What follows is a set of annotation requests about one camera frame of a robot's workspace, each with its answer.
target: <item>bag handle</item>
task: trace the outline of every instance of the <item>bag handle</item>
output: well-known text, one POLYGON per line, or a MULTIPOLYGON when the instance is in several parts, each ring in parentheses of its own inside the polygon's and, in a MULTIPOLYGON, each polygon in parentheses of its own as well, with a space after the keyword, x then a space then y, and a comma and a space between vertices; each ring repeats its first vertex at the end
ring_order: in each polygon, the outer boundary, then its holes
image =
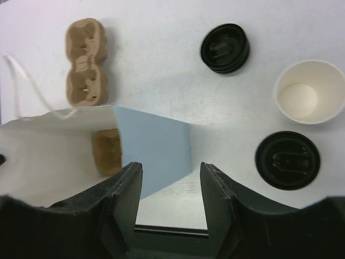
POLYGON ((35 80, 33 79, 33 77, 29 74, 29 72, 25 69, 25 67, 23 65, 21 65, 18 60, 16 60, 16 58, 14 58, 13 55, 11 54, 5 54, 3 56, 7 67, 10 70, 11 73, 11 80, 12 80, 12 86, 15 92, 15 116, 17 119, 21 119, 21 120, 30 120, 30 118, 24 118, 21 115, 20 112, 20 105, 19 105, 19 93, 18 93, 18 80, 17 80, 17 76, 16 76, 16 70, 22 75, 22 77, 29 82, 29 84, 31 85, 31 87, 33 88, 33 90, 35 91, 37 97, 39 98, 39 100, 41 101, 41 103, 43 104, 43 106, 45 108, 47 108, 47 110, 49 110, 50 112, 52 112, 57 118, 61 119, 61 120, 66 120, 69 119, 70 117, 74 116, 77 112, 77 109, 73 109, 72 112, 70 112, 67 115, 62 115, 61 113, 57 112, 54 107, 52 107, 47 100, 44 98, 41 90, 39 89, 39 87, 37 86, 37 83, 35 82, 35 80))

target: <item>cardboard cup holder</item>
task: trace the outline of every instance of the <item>cardboard cup holder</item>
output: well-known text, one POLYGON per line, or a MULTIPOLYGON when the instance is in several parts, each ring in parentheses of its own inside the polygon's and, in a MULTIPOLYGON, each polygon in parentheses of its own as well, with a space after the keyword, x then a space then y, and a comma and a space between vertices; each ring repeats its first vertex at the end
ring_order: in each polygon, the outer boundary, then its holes
POLYGON ((117 129, 98 131, 92 140, 92 150, 97 169, 105 176, 112 176, 122 169, 121 142, 117 129))
POLYGON ((108 99, 108 77, 100 66, 107 58, 104 27, 93 18, 76 21, 66 33, 66 55, 72 63, 67 75, 67 99, 73 107, 96 106, 108 99))

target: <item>cup bottom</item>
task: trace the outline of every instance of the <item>cup bottom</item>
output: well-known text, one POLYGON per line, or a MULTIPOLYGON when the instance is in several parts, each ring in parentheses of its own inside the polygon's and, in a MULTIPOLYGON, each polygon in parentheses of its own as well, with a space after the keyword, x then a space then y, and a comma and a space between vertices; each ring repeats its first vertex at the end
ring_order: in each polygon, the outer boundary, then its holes
POLYGON ((318 105, 318 95, 309 85, 292 84, 278 93, 280 108, 292 119, 309 116, 318 105))

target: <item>stack of black lids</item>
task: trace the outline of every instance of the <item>stack of black lids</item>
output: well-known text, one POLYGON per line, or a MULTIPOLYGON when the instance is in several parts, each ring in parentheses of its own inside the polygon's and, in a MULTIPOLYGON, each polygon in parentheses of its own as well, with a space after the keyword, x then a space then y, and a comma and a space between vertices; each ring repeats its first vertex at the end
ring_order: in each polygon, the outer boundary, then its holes
POLYGON ((320 155, 305 136, 282 131, 268 136, 256 152, 256 166, 271 186, 296 190, 310 184, 320 169, 320 155))
POLYGON ((249 56, 249 42, 243 29, 236 24, 214 28, 201 46, 203 62, 214 72, 225 74, 238 70, 249 56))

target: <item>white cup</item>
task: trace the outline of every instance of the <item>white cup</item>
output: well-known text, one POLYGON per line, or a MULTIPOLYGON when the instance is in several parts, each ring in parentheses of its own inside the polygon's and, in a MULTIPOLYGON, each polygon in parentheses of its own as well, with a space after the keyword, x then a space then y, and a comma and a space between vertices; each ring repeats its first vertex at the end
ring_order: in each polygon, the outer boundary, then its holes
POLYGON ((279 110, 302 124, 319 124, 337 116, 345 105, 345 76, 331 63, 304 60, 288 67, 274 86, 279 110))

